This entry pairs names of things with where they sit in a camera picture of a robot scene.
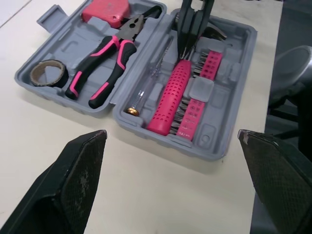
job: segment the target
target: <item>black handle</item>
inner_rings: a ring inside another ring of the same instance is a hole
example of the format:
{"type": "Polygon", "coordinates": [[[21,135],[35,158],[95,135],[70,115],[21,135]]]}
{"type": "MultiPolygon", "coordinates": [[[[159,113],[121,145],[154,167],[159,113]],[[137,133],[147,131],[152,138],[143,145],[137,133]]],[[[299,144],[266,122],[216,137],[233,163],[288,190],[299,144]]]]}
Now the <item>black handle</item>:
{"type": "Polygon", "coordinates": [[[90,98],[89,106],[96,109],[103,105],[107,97],[114,88],[114,85],[119,77],[126,69],[126,63],[129,57],[137,51],[136,46],[130,40],[123,40],[120,44],[120,51],[118,53],[117,62],[113,69],[112,74],[108,80],[96,91],[96,93],[90,98]]]}
{"type": "Polygon", "coordinates": [[[91,73],[109,58],[118,47],[118,37],[104,37],[100,45],[78,65],[77,72],[67,88],[65,95],[70,99],[76,100],[91,73]]]}

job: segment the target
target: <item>white table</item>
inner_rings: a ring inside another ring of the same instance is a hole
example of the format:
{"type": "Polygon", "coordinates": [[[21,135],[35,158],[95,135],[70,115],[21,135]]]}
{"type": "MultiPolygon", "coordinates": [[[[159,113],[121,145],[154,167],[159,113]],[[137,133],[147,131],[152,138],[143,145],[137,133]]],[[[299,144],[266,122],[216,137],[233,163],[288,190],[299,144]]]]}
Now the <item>white table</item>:
{"type": "MultiPolygon", "coordinates": [[[[228,153],[206,162],[142,140],[118,127],[112,115],[83,116],[14,82],[15,72],[49,37],[36,20],[53,4],[70,15],[82,2],[32,0],[0,29],[0,226],[68,141],[106,129],[86,234],[249,233],[254,188],[236,136],[241,128],[264,130],[282,3],[215,0],[213,15],[253,26],[258,38],[228,153]]],[[[182,0],[162,2],[171,12],[182,0]]]]}

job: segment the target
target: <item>pink and black pliers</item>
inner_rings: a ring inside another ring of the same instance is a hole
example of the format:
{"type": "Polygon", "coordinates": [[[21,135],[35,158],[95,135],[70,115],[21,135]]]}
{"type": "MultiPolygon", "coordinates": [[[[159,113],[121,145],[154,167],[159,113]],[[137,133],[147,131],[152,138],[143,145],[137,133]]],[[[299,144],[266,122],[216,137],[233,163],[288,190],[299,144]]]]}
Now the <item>pink and black pliers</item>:
{"type": "Polygon", "coordinates": [[[89,106],[93,109],[103,105],[114,88],[117,79],[125,71],[129,57],[137,51],[134,40],[142,30],[143,25],[144,15],[137,15],[121,26],[116,35],[104,37],[100,45],[78,65],[77,72],[65,95],[76,100],[91,73],[114,52],[119,50],[112,74],[89,100],[89,106]]]}

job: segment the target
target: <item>black tape roll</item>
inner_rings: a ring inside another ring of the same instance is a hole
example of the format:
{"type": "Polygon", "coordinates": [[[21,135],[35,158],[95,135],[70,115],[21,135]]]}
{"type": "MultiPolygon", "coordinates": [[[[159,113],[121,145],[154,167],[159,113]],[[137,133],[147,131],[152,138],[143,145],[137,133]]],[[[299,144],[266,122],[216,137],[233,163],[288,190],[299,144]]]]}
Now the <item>black tape roll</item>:
{"type": "Polygon", "coordinates": [[[30,72],[30,80],[34,86],[38,87],[59,87],[62,88],[68,80],[68,71],[64,63],[58,60],[50,59],[39,62],[30,72]],[[52,82],[41,83],[39,82],[40,77],[44,74],[47,66],[57,67],[60,69],[60,75],[52,82]]]}

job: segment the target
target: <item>gray plastic case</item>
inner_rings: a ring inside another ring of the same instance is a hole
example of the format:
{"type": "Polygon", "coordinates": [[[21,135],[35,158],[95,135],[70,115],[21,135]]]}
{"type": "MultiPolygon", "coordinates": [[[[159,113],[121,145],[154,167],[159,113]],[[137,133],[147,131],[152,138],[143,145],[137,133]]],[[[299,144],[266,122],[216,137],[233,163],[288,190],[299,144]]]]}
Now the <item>gray plastic case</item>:
{"type": "Polygon", "coordinates": [[[202,95],[203,99],[209,99],[191,142],[172,134],[161,136],[145,129],[157,108],[161,92],[177,58],[177,32],[171,29],[177,10],[166,15],[166,6],[159,2],[129,0],[131,16],[143,13],[154,5],[161,6],[163,11],[158,19],[146,20],[135,41],[137,52],[130,57],[124,74],[116,82],[105,103],[97,109],[92,109],[88,105],[88,100],[109,77],[116,62],[116,54],[89,76],[78,100],[71,100],[65,96],[64,92],[79,62],[98,46],[104,36],[118,32],[107,22],[97,18],[91,18],[88,23],[82,22],[80,15],[90,2],[87,0],[70,17],[60,6],[54,5],[38,20],[38,23],[51,33],[51,37],[17,71],[16,82],[42,98],[53,100],[62,106],[71,107],[82,114],[94,117],[105,116],[110,107],[115,106],[113,115],[117,123],[139,137],[152,139],[162,146],[177,149],[188,156],[197,156],[205,160],[222,158],[235,123],[252,59],[256,40],[255,29],[211,16],[211,21],[224,31],[228,38],[225,41],[200,38],[192,56],[192,68],[194,68],[201,52],[213,50],[223,54],[214,84],[205,84],[209,95],[203,93],[202,90],[196,93],[195,89],[200,85],[198,82],[193,85],[193,78],[190,79],[184,92],[185,97],[202,95]],[[172,43],[163,58],[160,75],[144,104],[140,117],[125,113],[124,110],[128,107],[130,97],[135,95],[144,81],[149,78],[151,70],[161,59],[171,39],[172,43]],[[57,59],[66,65],[70,78],[63,88],[35,87],[30,82],[31,69],[38,62],[47,59],[57,59]]]}

